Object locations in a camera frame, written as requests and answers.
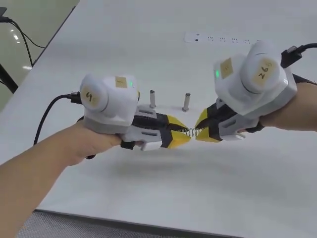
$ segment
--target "black cable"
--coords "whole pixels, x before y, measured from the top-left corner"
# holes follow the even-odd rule
[[[300,47],[292,46],[282,52],[281,66],[287,68],[293,63],[299,61],[303,56],[302,53],[307,49],[317,48],[317,43],[302,45]]]
[[[42,119],[40,121],[40,124],[38,126],[38,129],[36,131],[36,135],[35,135],[35,138],[34,138],[34,143],[33,145],[36,145],[39,141],[39,137],[40,137],[40,133],[41,133],[41,130],[42,130],[42,127],[43,127],[43,124],[44,124],[44,121],[46,119],[46,117],[48,116],[50,110],[52,109],[53,105],[60,99],[63,99],[63,98],[68,98],[70,99],[70,102],[71,103],[76,103],[76,104],[82,104],[81,103],[81,99],[80,99],[80,93],[79,92],[72,92],[71,94],[64,94],[64,95],[60,95],[56,98],[54,98],[51,103],[49,104],[49,106],[46,108],[43,116],[42,116]]]
[[[28,52],[28,56],[29,56],[29,59],[30,59],[31,67],[33,67],[34,64],[33,64],[33,61],[32,61],[32,57],[31,57],[29,45],[28,45],[28,43],[27,43],[27,41],[26,41],[26,39],[25,39],[25,36],[24,36],[24,34],[23,34],[23,31],[21,30],[21,28],[19,27],[19,25],[18,25],[15,21],[13,21],[12,19],[9,20],[9,23],[13,23],[13,25],[14,25],[14,26],[19,30],[19,32],[21,33],[22,38],[23,38],[23,41],[24,41],[24,43],[25,43],[26,50],[27,50],[27,52]]]
[[[31,40],[31,38],[30,37],[28,37],[28,35],[27,34],[25,34],[24,32],[22,32],[22,34],[26,37],[26,38],[28,38],[29,39],[29,41],[33,44],[33,45],[35,45],[35,46],[37,46],[37,47],[39,47],[39,48],[43,48],[43,49],[45,49],[45,47],[44,46],[39,46],[38,44],[36,44],[36,43],[34,43],[32,40]]]
[[[307,45],[302,45],[296,49],[298,53],[303,53],[307,49],[317,48],[317,43],[310,43]]]
[[[50,110],[52,109],[53,105],[60,99],[63,99],[63,98],[69,98],[70,99],[70,95],[69,94],[65,94],[65,95],[60,95],[56,98],[54,98],[51,103],[49,104],[49,106],[46,108],[43,116],[42,116],[42,119],[40,121],[40,124],[39,124],[39,127],[38,127],[38,130],[36,131],[36,135],[35,135],[35,138],[34,138],[34,143],[33,145],[36,145],[38,143],[38,140],[39,140],[39,137],[40,137],[40,133],[41,133],[41,130],[42,130],[42,127],[43,127],[43,124],[44,124],[44,121],[46,119],[46,117],[48,116]]]

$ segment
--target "black wrist strap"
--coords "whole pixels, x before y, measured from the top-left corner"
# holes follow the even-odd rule
[[[294,80],[295,80],[296,84],[298,84],[298,83],[310,83],[310,84],[313,84],[313,85],[317,85],[317,83],[312,82],[312,81],[310,81],[308,79],[302,78],[302,77],[300,77],[300,76],[298,76],[296,74],[293,74],[293,76],[294,76]],[[262,130],[263,128],[264,128],[264,126],[259,122],[256,127],[248,128],[248,129],[246,129],[246,131],[248,133],[254,133],[254,132]]]

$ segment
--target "wrist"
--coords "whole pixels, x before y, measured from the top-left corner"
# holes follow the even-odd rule
[[[79,145],[77,140],[70,138],[70,135],[60,131],[49,138],[47,141],[47,146],[56,153],[56,160],[61,166],[67,167],[70,165],[77,164],[79,156],[78,149]]]

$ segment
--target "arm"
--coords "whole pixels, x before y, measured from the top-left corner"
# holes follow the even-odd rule
[[[15,236],[67,166],[119,143],[118,137],[96,134],[79,123],[1,165],[0,237]]]
[[[317,131],[317,86],[299,83],[297,89],[297,95],[285,107],[260,118],[263,126]]]

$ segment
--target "forearm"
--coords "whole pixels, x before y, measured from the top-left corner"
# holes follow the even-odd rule
[[[54,135],[0,166],[0,237],[15,236],[67,167],[68,151]]]
[[[260,118],[264,126],[284,130],[317,131],[317,86],[297,85],[297,95],[282,109]]]

